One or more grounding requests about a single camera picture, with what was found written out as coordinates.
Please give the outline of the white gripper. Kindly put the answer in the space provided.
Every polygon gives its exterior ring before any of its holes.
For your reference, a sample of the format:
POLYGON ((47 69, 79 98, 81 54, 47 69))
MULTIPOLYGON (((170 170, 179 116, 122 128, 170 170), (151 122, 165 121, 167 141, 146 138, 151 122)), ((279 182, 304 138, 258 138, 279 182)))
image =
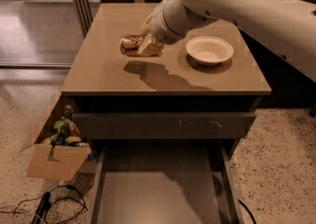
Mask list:
POLYGON ((160 2, 142 23, 141 30, 148 34, 137 50, 138 56, 159 55, 164 49, 164 44, 175 44, 185 37, 172 31, 165 21, 164 8, 168 1, 160 2))

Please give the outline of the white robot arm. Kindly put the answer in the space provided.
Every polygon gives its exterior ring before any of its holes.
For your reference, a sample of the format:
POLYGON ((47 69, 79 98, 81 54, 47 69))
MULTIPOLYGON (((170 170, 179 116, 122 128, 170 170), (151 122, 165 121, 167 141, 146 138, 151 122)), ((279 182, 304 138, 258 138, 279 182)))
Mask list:
POLYGON ((174 44, 217 20, 237 26, 316 81, 316 5, 301 0, 163 0, 143 29, 174 44))

